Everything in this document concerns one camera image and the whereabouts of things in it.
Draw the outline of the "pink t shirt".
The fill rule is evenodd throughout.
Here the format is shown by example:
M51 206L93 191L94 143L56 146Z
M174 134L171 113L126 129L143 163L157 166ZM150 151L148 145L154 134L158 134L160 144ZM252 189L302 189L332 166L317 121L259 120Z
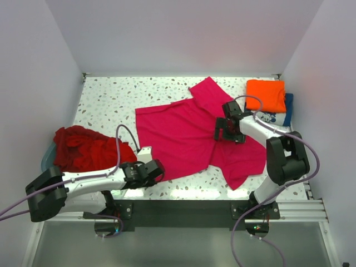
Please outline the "pink t shirt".
M243 144L214 140L215 122L230 97L207 77L189 89L192 97L169 105L138 108L136 129L142 147L165 169L165 181L193 175L210 165L218 167L235 190L248 176L263 173L266 150L247 137Z

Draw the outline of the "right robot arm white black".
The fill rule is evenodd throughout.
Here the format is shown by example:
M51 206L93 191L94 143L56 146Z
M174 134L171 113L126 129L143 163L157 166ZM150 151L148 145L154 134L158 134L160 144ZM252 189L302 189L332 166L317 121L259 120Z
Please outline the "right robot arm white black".
M267 177L251 192L239 211L259 219L271 209L286 186L310 171L309 160L300 133L273 129L251 112L243 112L233 100L222 105L224 117L216 119L214 139L243 144L249 136L266 149Z

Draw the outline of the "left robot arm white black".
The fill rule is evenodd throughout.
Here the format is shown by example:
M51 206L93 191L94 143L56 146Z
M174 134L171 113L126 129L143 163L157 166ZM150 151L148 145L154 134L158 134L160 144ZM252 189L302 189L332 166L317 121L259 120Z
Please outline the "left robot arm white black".
M46 221L66 212L89 212L110 218L115 213L112 190L152 187L164 174L159 160L124 162L107 170L82 173L50 167L25 188L31 221Z

